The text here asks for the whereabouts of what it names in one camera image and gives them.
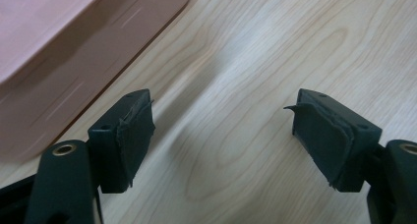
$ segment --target wood grain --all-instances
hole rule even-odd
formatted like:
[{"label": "wood grain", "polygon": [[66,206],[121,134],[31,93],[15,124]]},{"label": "wood grain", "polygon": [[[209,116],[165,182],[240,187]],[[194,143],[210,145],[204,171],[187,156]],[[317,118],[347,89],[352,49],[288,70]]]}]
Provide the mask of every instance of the wood grain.
[{"label": "wood grain", "polygon": [[[102,197],[106,223],[370,223],[369,187],[330,188],[282,108],[322,91],[381,144],[417,140],[415,1],[190,0],[61,139],[150,89],[151,148],[133,188]],[[1,186],[36,164],[2,164]]]}]

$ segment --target wooden table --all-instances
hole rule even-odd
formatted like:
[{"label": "wooden table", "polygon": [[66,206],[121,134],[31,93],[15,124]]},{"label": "wooden table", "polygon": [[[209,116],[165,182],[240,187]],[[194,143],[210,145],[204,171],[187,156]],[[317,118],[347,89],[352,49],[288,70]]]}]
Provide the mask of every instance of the wooden table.
[{"label": "wooden table", "polygon": [[[106,223],[369,223],[365,185],[341,194],[291,135],[300,87],[417,140],[416,0],[190,0],[60,140],[149,88],[156,124]],[[38,159],[2,164],[1,187]]]}]

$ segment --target pink tray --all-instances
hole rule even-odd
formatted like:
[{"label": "pink tray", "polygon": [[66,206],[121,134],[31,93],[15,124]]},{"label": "pink tray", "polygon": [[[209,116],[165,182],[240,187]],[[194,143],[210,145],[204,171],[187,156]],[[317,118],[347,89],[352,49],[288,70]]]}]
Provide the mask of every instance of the pink tray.
[{"label": "pink tray", "polygon": [[49,146],[188,0],[0,0],[0,160]]}]

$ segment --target metal ring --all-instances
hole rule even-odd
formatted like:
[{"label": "metal ring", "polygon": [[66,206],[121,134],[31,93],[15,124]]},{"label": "metal ring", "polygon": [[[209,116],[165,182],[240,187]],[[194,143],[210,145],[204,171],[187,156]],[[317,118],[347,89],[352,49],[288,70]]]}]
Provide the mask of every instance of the metal ring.
[{"label": "metal ring", "polygon": [[52,154],[55,156],[65,156],[74,152],[77,149],[77,146],[71,143],[62,144],[61,146],[55,148],[52,151]]},{"label": "metal ring", "polygon": [[402,148],[402,150],[408,153],[417,155],[417,145],[410,144],[410,143],[402,143],[399,146]]}]

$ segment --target pink plastic bin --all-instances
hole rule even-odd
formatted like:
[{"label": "pink plastic bin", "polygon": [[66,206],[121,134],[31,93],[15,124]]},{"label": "pink plastic bin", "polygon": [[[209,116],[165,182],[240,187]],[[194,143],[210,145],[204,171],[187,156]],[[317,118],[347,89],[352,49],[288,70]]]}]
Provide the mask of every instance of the pink plastic bin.
[{"label": "pink plastic bin", "polygon": [[0,161],[49,146],[188,0],[0,0]]}]

